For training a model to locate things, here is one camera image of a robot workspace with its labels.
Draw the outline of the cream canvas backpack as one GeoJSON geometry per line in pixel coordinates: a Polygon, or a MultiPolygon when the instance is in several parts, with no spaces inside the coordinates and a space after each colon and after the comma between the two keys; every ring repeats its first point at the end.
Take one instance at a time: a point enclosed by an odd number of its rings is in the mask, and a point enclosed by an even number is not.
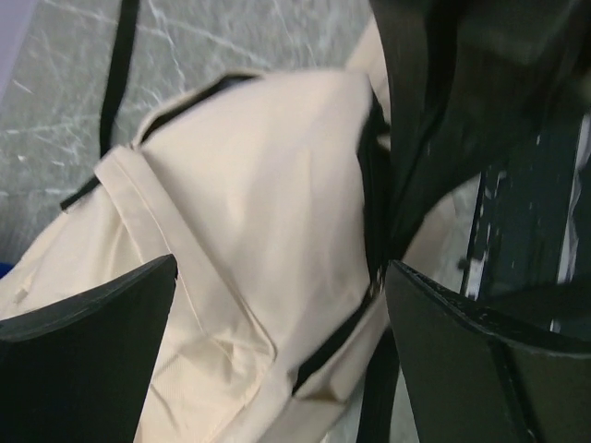
{"type": "Polygon", "coordinates": [[[1,323],[162,256],[173,302],[130,442],[320,442],[383,367],[393,118],[371,20],[343,70],[235,73],[111,140],[139,3],[115,35],[92,178],[1,280],[1,323]]]}

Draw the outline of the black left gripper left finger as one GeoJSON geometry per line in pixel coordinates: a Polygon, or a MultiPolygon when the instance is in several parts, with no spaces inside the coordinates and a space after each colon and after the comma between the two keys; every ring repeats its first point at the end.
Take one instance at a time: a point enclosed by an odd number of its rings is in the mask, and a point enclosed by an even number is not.
{"type": "Polygon", "coordinates": [[[162,256],[3,320],[2,441],[132,441],[176,277],[175,258],[162,256]]]}

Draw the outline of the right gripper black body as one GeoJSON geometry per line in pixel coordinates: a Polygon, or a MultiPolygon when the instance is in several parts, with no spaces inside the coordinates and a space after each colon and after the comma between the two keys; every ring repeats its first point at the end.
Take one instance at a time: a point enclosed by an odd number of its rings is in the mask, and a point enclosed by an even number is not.
{"type": "Polygon", "coordinates": [[[428,12],[428,203],[590,102],[587,1],[433,1],[428,12]]]}

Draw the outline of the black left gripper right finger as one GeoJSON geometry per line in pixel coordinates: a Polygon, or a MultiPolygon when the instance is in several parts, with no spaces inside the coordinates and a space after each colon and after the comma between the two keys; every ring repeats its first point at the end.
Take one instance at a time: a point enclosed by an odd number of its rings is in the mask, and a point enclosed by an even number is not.
{"type": "Polygon", "coordinates": [[[588,277],[484,303],[393,261],[386,296],[421,441],[589,440],[590,338],[547,329],[589,314],[588,277]]]}

